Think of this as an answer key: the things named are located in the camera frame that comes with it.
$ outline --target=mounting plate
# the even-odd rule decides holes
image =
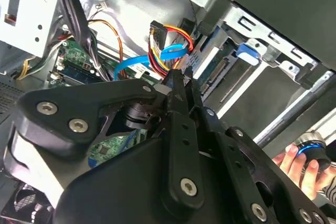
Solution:
[[[0,0],[0,40],[42,57],[58,0]]]

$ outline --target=human hand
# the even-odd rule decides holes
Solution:
[[[307,158],[304,153],[301,153],[297,157],[298,151],[297,146],[291,144],[287,146],[285,153],[279,154],[273,158],[273,161],[309,199],[313,200],[316,198],[317,191],[331,183],[336,175],[336,169],[330,166],[324,170],[317,179],[319,163],[316,160],[312,160],[306,169],[305,175],[301,178],[301,172]]]

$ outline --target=fan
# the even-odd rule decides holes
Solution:
[[[1,217],[22,223],[46,224],[51,223],[53,212],[54,209],[42,192],[20,183]]]

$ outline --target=silver screw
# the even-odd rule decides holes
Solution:
[[[312,223],[312,219],[309,216],[309,214],[304,210],[304,209],[300,209],[300,214],[301,217],[308,223]]]
[[[267,215],[264,211],[264,209],[257,203],[253,203],[251,206],[252,212],[254,215],[261,220],[262,222],[265,222],[267,220]]]
[[[43,115],[53,115],[58,111],[58,108],[52,102],[40,102],[36,109]]]
[[[313,212],[313,215],[318,220],[319,223],[324,224],[322,217],[317,212]]]
[[[236,130],[236,133],[238,134],[238,136],[244,136],[244,134],[240,130]]]
[[[147,92],[152,92],[151,88],[150,87],[147,87],[147,86],[143,86],[142,87],[145,91]]]
[[[181,180],[181,189],[185,194],[189,196],[195,196],[197,194],[197,187],[195,183],[188,178],[182,178]]]
[[[211,116],[215,115],[215,112],[213,112],[211,109],[207,109],[206,112],[208,112],[208,114]]]
[[[72,119],[69,122],[69,128],[73,131],[73,132],[77,132],[77,133],[84,133],[88,130],[89,125],[87,122],[85,122],[82,119]]]

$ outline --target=vent grille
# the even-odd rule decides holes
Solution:
[[[0,123],[11,114],[16,101],[23,93],[13,86],[9,78],[0,78]]]

